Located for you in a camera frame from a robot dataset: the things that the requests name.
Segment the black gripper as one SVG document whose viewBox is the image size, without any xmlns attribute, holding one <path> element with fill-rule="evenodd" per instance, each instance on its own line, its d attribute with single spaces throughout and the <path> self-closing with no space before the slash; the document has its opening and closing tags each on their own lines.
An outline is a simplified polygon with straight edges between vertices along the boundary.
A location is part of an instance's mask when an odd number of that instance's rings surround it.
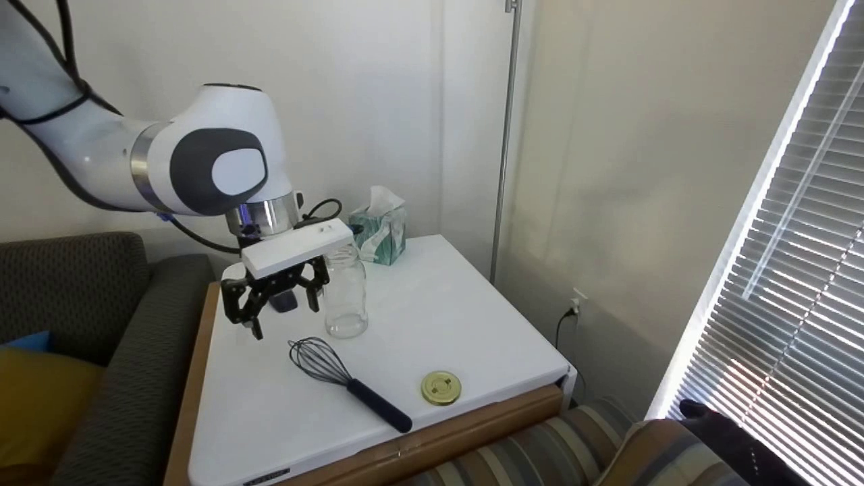
<svg viewBox="0 0 864 486">
<path fill-rule="evenodd" d="M 231 324 L 244 324 L 254 337 L 261 337 L 258 310 L 277 295 L 300 286 L 307 295 L 307 309 L 321 310 L 321 290 L 326 286 L 326 262 L 323 256 L 300 262 L 288 271 L 280 271 L 267 279 L 254 279 L 244 271 L 238 279 L 223 279 L 219 283 L 223 301 L 223 316 Z"/>
</svg>

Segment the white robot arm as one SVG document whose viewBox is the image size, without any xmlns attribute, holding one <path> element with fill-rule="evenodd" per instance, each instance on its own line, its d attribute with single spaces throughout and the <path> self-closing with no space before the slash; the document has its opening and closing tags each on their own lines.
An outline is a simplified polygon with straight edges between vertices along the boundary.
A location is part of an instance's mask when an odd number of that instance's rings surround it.
<svg viewBox="0 0 864 486">
<path fill-rule="evenodd" d="M 51 163 L 63 185 L 106 210 L 223 217 L 246 262 L 223 280 L 223 313 L 261 337 L 258 310 L 291 290 L 321 309 L 323 252 L 261 268 L 296 225 L 285 144 L 272 100 L 248 85 L 203 85 L 168 122 L 125 117 L 75 73 L 21 0 L 0 0 L 0 110 Z"/>
</svg>

